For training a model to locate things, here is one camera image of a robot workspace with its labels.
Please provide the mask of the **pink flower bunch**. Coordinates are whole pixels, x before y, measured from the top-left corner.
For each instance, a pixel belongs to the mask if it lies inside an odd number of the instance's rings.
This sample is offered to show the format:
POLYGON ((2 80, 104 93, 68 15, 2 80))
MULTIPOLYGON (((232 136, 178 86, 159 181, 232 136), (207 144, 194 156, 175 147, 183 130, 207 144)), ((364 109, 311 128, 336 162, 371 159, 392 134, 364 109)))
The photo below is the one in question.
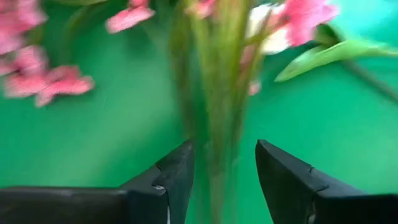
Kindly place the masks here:
POLYGON ((168 11, 169 54, 188 136, 195 144, 194 224, 236 224, 239 142, 248 96, 265 56, 314 38, 333 20, 333 0, 111 0, 122 5, 106 21, 110 33, 168 11))
POLYGON ((26 45, 22 36, 47 21, 38 0, 0 0, 0 76, 5 76, 8 98, 35 96, 37 107, 58 95, 81 95, 93 89, 90 76, 79 67, 47 68, 47 56, 39 45, 26 45))

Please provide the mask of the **green table mat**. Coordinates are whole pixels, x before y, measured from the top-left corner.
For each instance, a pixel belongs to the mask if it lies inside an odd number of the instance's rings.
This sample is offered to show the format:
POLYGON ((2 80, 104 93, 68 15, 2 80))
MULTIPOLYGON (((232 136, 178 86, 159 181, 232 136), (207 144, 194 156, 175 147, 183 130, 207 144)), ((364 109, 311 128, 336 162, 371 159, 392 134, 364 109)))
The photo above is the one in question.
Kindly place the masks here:
MULTIPOLYGON (((185 138, 167 58, 170 11, 163 5, 155 18, 111 35, 104 21, 124 7, 111 1, 82 23, 64 52, 63 30, 75 8, 43 4, 51 65, 78 64, 95 89, 44 108, 32 98, 7 99, 0 89, 0 187, 120 185, 185 138)), ((272 224, 256 171, 258 139, 369 193, 398 194, 398 103, 340 63, 274 83, 304 51, 264 62, 241 138, 237 224, 272 224)))

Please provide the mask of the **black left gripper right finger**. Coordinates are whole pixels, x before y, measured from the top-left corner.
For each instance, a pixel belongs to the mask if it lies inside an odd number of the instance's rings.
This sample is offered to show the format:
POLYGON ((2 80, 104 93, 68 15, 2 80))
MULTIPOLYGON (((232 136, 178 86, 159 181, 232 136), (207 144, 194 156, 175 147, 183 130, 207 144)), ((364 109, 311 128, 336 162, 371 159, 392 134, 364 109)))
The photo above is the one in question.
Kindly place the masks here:
POLYGON ((274 224, 398 224, 398 194, 368 194, 266 140, 255 157, 274 224))

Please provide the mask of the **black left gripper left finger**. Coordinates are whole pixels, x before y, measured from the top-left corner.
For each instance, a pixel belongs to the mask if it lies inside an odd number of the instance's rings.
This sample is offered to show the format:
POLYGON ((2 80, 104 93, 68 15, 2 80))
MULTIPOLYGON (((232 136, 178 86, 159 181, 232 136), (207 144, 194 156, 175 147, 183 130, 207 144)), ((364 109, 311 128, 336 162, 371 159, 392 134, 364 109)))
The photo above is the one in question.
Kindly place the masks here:
POLYGON ((194 164, 185 141, 119 187, 0 189, 0 224, 185 224, 194 164))

